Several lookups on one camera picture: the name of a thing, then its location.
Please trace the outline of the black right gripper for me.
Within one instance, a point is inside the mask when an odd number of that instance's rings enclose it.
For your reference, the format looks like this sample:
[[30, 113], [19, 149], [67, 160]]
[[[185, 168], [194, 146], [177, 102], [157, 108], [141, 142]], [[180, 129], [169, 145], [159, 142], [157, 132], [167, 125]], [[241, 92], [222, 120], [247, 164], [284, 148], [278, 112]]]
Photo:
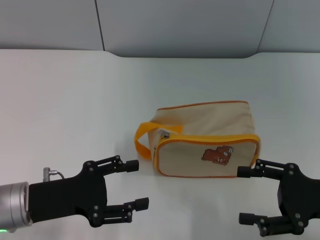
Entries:
[[282, 216], [239, 213], [239, 224], [257, 225], [261, 237], [300, 235], [309, 220], [320, 219], [320, 179], [305, 176], [297, 164], [257, 159], [253, 168], [239, 166], [236, 176], [279, 180], [277, 198]]

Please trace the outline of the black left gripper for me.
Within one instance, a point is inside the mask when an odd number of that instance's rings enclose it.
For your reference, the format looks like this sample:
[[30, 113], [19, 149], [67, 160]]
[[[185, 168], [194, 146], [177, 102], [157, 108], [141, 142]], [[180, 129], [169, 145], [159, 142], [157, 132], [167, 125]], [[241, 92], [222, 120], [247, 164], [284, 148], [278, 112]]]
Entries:
[[107, 205], [103, 175], [139, 170], [139, 161], [122, 161], [119, 155], [87, 161], [73, 177], [34, 183], [29, 186], [28, 213], [33, 223], [81, 215], [93, 228], [131, 223], [133, 211], [149, 208], [148, 197], [118, 205]]

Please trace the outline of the beige food bag yellow trim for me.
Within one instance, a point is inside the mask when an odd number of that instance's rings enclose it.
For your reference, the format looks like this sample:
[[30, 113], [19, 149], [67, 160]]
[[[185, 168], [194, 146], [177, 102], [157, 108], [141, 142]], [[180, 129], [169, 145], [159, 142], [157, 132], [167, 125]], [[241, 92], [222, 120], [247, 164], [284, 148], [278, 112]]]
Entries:
[[134, 145], [167, 177], [234, 178], [239, 166], [255, 164], [261, 139], [249, 103], [231, 100], [159, 108], [139, 125]]

